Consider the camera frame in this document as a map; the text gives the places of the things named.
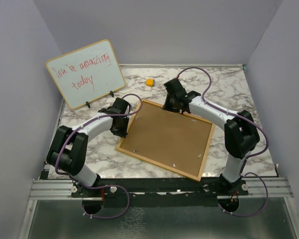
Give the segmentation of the aluminium extrusion rail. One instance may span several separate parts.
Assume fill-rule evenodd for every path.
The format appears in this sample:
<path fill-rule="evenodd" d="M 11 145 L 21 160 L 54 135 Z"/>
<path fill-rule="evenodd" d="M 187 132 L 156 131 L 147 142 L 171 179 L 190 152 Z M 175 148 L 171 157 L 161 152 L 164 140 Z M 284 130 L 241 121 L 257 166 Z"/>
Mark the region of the aluminium extrusion rail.
<path fill-rule="evenodd" d="M 30 189 L 30 200 L 70 200 L 71 180 L 34 180 Z"/>

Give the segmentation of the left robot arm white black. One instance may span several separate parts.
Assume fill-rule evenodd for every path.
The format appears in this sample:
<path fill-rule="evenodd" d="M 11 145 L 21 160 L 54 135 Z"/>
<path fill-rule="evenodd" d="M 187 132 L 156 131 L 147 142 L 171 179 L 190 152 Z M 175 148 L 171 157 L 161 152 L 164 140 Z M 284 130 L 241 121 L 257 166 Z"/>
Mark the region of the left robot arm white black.
<path fill-rule="evenodd" d="M 130 109 L 127 101 L 116 98 L 112 106 L 98 111 L 95 121 L 83 123 L 83 127 L 78 131 L 75 130 L 78 126 L 60 126 L 55 133 L 46 162 L 55 166 L 60 156 L 58 170 L 82 183 L 83 191 L 88 196 L 96 196 L 100 191 L 100 176 L 85 163 L 88 142 L 108 130 L 115 136 L 126 137 L 129 117 L 115 115 L 128 113 Z"/>

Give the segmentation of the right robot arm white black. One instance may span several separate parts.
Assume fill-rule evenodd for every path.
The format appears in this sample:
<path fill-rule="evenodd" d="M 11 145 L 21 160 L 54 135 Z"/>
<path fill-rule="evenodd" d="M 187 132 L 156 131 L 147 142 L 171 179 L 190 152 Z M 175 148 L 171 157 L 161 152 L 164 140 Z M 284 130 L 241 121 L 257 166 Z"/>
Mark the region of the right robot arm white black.
<path fill-rule="evenodd" d="M 164 83 L 164 87 L 167 91 L 164 110 L 200 116 L 224 131 L 228 158 L 219 189 L 223 194 L 230 195 L 237 189 L 236 182 L 241 178 L 246 157 L 260 141 L 251 114 L 246 110 L 239 113 L 212 105 L 200 93 L 187 92 L 177 78 Z"/>

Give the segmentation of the yellow picture frame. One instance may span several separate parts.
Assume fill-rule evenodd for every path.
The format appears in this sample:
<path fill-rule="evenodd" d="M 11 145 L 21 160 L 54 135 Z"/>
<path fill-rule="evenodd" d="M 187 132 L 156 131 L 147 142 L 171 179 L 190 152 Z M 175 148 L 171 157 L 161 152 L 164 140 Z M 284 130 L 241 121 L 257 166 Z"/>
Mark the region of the yellow picture frame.
<path fill-rule="evenodd" d="M 199 182 L 215 125 L 189 113 L 172 113 L 143 100 L 116 151 Z"/>

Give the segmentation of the yellow grey eraser block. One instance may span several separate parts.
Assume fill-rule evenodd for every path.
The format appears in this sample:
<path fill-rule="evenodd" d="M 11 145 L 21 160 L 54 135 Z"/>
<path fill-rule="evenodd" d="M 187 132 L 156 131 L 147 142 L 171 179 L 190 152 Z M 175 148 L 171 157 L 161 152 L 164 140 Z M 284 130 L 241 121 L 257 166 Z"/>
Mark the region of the yellow grey eraser block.
<path fill-rule="evenodd" d="M 155 85 L 155 79 L 147 79 L 146 80 L 146 85 L 148 87 L 153 87 Z"/>

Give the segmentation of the small whiteboard yellow rim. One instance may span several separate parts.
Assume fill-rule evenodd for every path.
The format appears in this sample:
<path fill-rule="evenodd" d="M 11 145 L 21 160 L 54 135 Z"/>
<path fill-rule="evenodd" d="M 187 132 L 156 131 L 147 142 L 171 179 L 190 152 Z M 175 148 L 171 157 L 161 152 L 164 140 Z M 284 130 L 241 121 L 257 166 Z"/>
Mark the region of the small whiteboard yellow rim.
<path fill-rule="evenodd" d="M 126 85 L 113 47 L 107 39 L 50 59 L 46 68 L 72 110 Z"/>

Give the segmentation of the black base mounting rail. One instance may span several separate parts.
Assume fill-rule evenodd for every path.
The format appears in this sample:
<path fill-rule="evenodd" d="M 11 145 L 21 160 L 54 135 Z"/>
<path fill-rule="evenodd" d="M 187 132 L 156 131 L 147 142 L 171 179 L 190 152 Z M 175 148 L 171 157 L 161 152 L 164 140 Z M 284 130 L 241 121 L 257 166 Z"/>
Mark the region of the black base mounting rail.
<path fill-rule="evenodd" d="M 104 202 L 108 207 L 125 207 L 127 195 L 119 188 L 122 186 L 129 193 L 131 207 L 216 207 L 218 198 L 247 196 L 249 193 L 243 189 L 244 184 L 246 181 L 242 180 L 227 189 L 219 183 L 218 177 L 202 177 L 199 182 L 188 178 L 101 179 L 100 185 L 108 188 L 93 190 L 75 185 L 77 191 L 71 197 L 84 202 Z"/>

